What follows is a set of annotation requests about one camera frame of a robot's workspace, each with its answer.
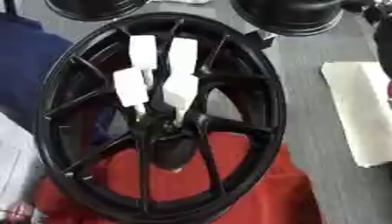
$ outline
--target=white sheet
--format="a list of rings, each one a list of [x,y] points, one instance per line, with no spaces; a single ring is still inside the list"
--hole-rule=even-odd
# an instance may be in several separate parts
[[[322,67],[346,140],[358,166],[392,161],[389,77],[376,62],[325,63]]]

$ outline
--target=white cloth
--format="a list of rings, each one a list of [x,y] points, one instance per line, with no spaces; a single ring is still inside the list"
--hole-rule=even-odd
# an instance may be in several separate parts
[[[325,63],[322,67],[346,140],[358,166],[392,161],[389,77],[376,62]]]
[[[25,194],[42,173],[32,135],[0,113],[0,210],[30,196]]]

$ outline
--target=black spoke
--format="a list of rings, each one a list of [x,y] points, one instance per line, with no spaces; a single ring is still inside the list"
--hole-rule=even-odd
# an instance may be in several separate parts
[[[217,193],[222,195],[225,193],[225,188],[222,184],[221,175],[219,174],[215,163],[213,151],[208,142],[207,126],[208,120],[202,121],[198,125],[199,150],[203,160],[206,163],[206,168],[208,169],[211,190],[217,191]]]
[[[108,77],[101,71],[98,67],[90,63],[89,61],[83,59],[82,57],[79,56],[73,56],[71,58],[71,61],[74,64],[83,66],[87,69],[87,74],[93,75],[95,78],[98,78],[100,80],[105,81],[105,83],[109,83]]]
[[[206,60],[201,65],[201,68],[200,68],[201,70],[207,71],[208,73],[211,73],[210,69],[213,66],[213,63],[215,62],[216,56],[218,56],[219,52],[221,51],[223,45],[226,43],[228,38],[229,38],[229,35],[223,36],[223,38],[220,41],[220,43],[206,57]]]
[[[126,26],[117,27],[117,30],[123,34],[126,34],[127,36],[132,36],[132,34],[130,33],[130,31]]]
[[[199,80],[198,95],[193,103],[193,108],[196,107],[201,113],[207,112],[207,101],[211,91],[215,88],[230,87],[230,88],[241,88],[241,90],[248,90],[250,88],[260,90],[262,83],[265,83],[267,79],[258,76],[246,76],[246,75],[232,75],[232,74],[214,74],[206,75]]]
[[[258,138],[271,137],[273,133],[272,128],[255,128],[245,122],[239,122],[217,116],[209,115],[206,119],[208,120],[208,130],[210,131],[234,132]]]
[[[231,73],[217,73],[206,75],[199,80],[199,89],[231,87],[245,90],[261,90],[260,87],[268,82],[268,78],[262,75],[235,75]]]
[[[140,207],[144,213],[149,211],[150,201],[150,143],[145,139],[136,140],[136,148],[139,156],[139,188]]]
[[[115,139],[109,140],[107,143],[92,149],[92,153],[88,154],[84,158],[76,161],[72,165],[68,166],[63,173],[69,175],[69,173],[75,173],[80,171],[81,168],[91,165],[93,162],[98,161],[100,158],[110,155],[117,150],[127,148],[126,144],[133,141],[133,135],[130,133],[119,136]]]
[[[167,34],[166,37],[164,37],[164,42],[158,47],[158,50],[160,53],[162,53],[164,56],[166,56],[169,46],[172,43],[172,40],[174,39],[174,36],[179,30],[179,27],[183,25],[185,20],[183,18],[179,19],[176,21],[174,26],[170,29],[169,33]]]
[[[90,102],[94,102],[97,99],[103,97],[104,95],[110,94],[111,91],[105,89],[96,89],[88,94],[84,94],[83,96],[77,97],[71,101],[68,101],[57,108],[53,108],[45,113],[45,117],[48,119],[62,117],[64,115],[69,115],[76,109],[80,109],[83,106],[86,106]]]

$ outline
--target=gray carpet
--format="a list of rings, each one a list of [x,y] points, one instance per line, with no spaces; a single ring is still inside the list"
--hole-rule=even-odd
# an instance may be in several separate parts
[[[49,32],[72,41],[101,25],[58,17],[42,0],[22,2],[21,11],[41,21]],[[241,32],[254,29],[235,15],[228,0],[215,0],[205,7],[150,3],[137,13],[148,11],[195,13],[220,20]],[[375,60],[371,32],[359,18],[346,14],[338,27],[326,34],[310,38],[279,37],[266,51],[286,90],[285,142],[296,164],[310,175],[327,223],[392,223],[389,168],[385,165],[362,169],[354,164],[329,89],[319,74],[325,61]]]

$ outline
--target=rim lip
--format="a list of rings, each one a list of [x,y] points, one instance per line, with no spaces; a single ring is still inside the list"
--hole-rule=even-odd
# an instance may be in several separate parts
[[[233,9],[248,23],[258,27],[259,29],[265,30],[266,32],[273,32],[283,36],[292,37],[306,37],[317,35],[323,32],[327,32],[335,27],[343,17],[343,10],[340,10],[335,17],[324,23],[316,23],[311,28],[302,28],[303,24],[263,24],[260,23],[255,16],[245,11],[239,4],[238,0],[230,0]]]
[[[233,39],[235,39],[235,43],[240,46],[248,55],[254,60],[254,62],[259,66],[261,70],[263,70],[268,76],[271,83],[275,85],[274,96],[276,98],[276,112],[279,113],[276,115],[278,118],[276,120],[276,133],[270,140],[268,145],[268,150],[263,154],[265,163],[260,163],[256,166],[256,168],[249,174],[249,178],[246,179],[241,185],[238,185],[236,189],[232,192],[227,194],[227,197],[220,198],[215,200],[213,203],[210,203],[207,206],[203,206],[200,210],[188,215],[187,217],[175,217],[176,219],[172,221],[168,220],[139,220],[136,219],[135,216],[130,216],[128,213],[124,211],[116,210],[118,207],[112,207],[109,203],[102,202],[93,197],[88,197],[84,192],[81,190],[79,185],[76,183],[67,180],[61,173],[59,167],[54,163],[51,159],[51,153],[49,153],[49,149],[53,142],[51,141],[49,130],[50,122],[47,121],[42,115],[44,111],[46,111],[47,102],[53,100],[54,93],[51,93],[51,90],[55,89],[56,86],[59,84],[58,75],[61,71],[62,67],[67,64],[69,57],[71,57],[74,52],[80,52],[83,50],[88,49],[94,42],[99,38],[102,34],[106,32],[113,31],[118,27],[130,26],[128,21],[135,23],[138,20],[146,19],[148,17],[174,17],[174,18],[190,18],[199,20],[202,24],[203,22],[209,23],[211,26],[220,27],[222,33],[227,32],[230,35],[233,35]],[[216,219],[225,211],[227,211],[242,195],[247,193],[251,190],[256,183],[261,179],[263,174],[268,170],[270,165],[275,158],[278,148],[281,145],[283,140],[283,134],[285,130],[286,124],[286,110],[285,110],[285,101],[284,101],[284,93],[283,87],[279,78],[276,74],[274,67],[271,65],[270,61],[266,58],[266,56],[259,50],[256,45],[248,42],[245,37],[239,33],[238,31],[233,30],[232,28],[217,22],[213,21],[212,19],[208,19],[205,17],[199,17],[184,13],[177,13],[177,12],[163,12],[163,13],[148,13],[143,15],[137,15],[133,17],[126,17],[124,19],[118,20],[114,23],[106,24],[103,27],[99,28],[96,31],[93,31],[89,35],[87,35],[83,40],[75,44],[71,47],[52,67],[51,71],[49,72],[46,80],[45,85],[42,89],[42,96],[40,99],[40,103],[38,106],[38,113],[37,113],[37,122],[35,124],[35,141],[38,146],[39,156],[41,161],[45,164],[45,167],[48,171],[48,174],[52,178],[53,182],[58,186],[63,193],[71,196],[76,201],[80,202],[81,204],[88,206],[110,219],[116,219],[121,221],[133,221],[134,223],[201,223],[206,220],[200,220],[200,217],[205,219]]]
[[[110,11],[107,13],[103,13],[101,16],[95,17],[84,17],[81,14],[74,13],[71,11],[62,10],[61,8],[54,5],[51,0],[45,0],[46,5],[57,13],[59,16],[63,18],[69,18],[76,21],[83,21],[83,22],[100,22],[100,21],[107,21],[114,18],[123,18],[124,16],[139,10],[143,6],[145,6],[150,0],[139,0],[132,3],[129,2],[128,7],[122,7],[119,10]]]

